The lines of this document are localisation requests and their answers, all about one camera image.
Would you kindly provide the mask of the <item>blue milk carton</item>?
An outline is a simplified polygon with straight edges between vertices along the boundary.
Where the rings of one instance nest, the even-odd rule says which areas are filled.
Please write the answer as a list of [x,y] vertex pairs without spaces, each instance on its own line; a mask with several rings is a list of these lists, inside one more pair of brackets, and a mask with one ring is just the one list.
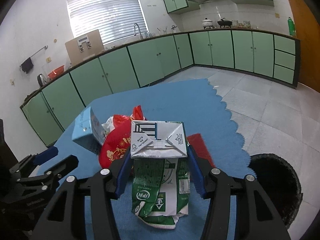
[[106,131],[91,107],[84,109],[75,119],[72,141],[99,155],[106,139]]

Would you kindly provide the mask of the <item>red paper cup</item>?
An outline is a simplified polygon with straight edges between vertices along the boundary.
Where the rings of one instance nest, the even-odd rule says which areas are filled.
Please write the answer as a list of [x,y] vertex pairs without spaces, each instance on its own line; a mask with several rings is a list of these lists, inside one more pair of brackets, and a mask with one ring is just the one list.
[[109,168],[112,162],[124,157],[131,144],[132,120],[146,120],[141,105],[134,107],[130,116],[113,115],[115,129],[105,139],[99,154],[101,168]]

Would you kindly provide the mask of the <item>white plastic bag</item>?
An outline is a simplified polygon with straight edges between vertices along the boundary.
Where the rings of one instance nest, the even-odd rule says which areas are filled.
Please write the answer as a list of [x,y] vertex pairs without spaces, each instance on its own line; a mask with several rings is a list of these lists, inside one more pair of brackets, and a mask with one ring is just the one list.
[[102,124],[102,127],[104,129],[105,138],[107,138],[107,136],[115,129],[113,116],[109,117],[108,120]]

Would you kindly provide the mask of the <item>green white milk carton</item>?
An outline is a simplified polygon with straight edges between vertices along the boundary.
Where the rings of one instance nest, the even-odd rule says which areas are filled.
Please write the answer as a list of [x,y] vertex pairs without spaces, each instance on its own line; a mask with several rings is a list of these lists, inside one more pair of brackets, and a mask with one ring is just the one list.
[[182,122],[131,122],[132,212],[145,224],[172,230],[188,215],[187,147]]

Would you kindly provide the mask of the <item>red scouring sponge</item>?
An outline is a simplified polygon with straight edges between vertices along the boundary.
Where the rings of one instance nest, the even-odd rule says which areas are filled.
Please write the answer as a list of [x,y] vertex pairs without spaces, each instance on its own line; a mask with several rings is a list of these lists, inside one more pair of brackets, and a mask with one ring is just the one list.
[[204,143],[200,133],[192,134],[187,137],[189,144],[193,147],[198,157],[209,161],[211,167],[215,167],[213,159]]

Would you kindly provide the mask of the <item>black trash bin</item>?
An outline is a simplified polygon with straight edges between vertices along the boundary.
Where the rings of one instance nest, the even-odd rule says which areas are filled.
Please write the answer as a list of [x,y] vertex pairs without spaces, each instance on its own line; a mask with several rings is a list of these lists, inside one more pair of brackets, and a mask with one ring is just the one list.
[[249,168],[255,172],[257,181],[289,229],[303,200],[302,187],[295,169],[273,153],[252,155]]

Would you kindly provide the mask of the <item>kitchen faucet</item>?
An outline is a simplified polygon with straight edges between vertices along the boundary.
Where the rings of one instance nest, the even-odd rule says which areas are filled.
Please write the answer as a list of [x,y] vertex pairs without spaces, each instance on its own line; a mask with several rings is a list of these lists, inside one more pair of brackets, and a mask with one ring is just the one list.
[[139,38],[140,38],[140,40],[142,40],[143,35],[142,35],[141,29],[140,29],[140,26],[138,25],[138,23],[134,23],[133,27],[134,27],[134,35],[136,36],[137,34],[139,34]]

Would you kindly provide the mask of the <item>dark hanging towel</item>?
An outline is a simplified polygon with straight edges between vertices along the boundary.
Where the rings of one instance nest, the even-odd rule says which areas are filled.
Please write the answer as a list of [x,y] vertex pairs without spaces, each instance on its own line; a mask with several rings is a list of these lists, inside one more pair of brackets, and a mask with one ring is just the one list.
[[34,64],[31,58],[29,57],[20,65],[20,67],[25,74],[28,74],[33,69]]

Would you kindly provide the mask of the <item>blue tablecloth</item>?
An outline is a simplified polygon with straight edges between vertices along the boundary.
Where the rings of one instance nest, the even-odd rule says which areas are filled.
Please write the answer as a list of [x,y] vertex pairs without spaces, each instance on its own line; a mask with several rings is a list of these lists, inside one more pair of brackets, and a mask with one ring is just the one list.
[[[148,120],[184,123],[186,135],[199,133],[214,164],[229,176],[243,178],[252,173],[250,156],[243,149],[244,137],[226,103],[206,79],[160,83],[96,99],[90,104],[100,122],[114,114],[128,115],[141,106]],[[146,225],[132,209],[132,184],[127,183],[119,200],[112,202],[121,239],[199,239],[205,224],[209,200],[190,189],[189,213],[173,230]]]

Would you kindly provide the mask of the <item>cardboard box on counter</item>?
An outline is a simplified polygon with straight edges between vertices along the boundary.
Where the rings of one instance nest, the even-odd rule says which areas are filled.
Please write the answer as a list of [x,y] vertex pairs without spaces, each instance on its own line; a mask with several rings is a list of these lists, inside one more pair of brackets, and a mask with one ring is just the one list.
[[99,30],[94,30],[65,43],[71,65],[75,66],[104,51]]

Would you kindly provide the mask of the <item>window blinds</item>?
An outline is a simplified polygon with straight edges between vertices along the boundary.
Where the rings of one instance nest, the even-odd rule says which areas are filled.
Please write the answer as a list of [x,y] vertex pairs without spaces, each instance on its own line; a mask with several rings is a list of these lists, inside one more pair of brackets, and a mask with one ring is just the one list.
[[102,42],[134,35],[134,23],[149,31],[140,0],[66,0],[71,30],[79,37],[99,30]]

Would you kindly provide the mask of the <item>white cooking pot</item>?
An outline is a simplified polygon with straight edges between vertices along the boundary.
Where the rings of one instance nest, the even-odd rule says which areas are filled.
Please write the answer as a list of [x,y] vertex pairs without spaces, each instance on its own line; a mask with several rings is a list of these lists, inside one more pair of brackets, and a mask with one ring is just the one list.
[[208,18],[202,20],[202,26],[204,29],[214,29],[214,22]]

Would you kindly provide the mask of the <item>green bottle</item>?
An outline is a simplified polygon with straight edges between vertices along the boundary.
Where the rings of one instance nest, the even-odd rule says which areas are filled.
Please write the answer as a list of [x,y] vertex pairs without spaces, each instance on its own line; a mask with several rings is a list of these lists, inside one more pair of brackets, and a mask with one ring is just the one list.
[[289,35],[296,37],[295,23],[291,17],[288,17],[287,23],[288,23],[288,28],[289,28]]

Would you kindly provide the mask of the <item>black wok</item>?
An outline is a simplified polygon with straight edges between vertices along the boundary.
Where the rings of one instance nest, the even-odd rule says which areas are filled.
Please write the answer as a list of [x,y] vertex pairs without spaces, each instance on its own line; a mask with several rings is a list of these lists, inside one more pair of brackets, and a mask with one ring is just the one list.
[[217,21],[220,28],[231,28],[233,22],[226,20],[225,18],[221,18],[219,21]]

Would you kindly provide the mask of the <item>brown wooden door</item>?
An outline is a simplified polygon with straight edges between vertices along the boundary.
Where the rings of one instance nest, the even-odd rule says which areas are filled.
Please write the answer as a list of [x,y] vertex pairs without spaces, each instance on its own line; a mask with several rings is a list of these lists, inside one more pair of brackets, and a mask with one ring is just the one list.
[[299,82],[319,92],[319,23],[304,0],[289,0],[300,40]]

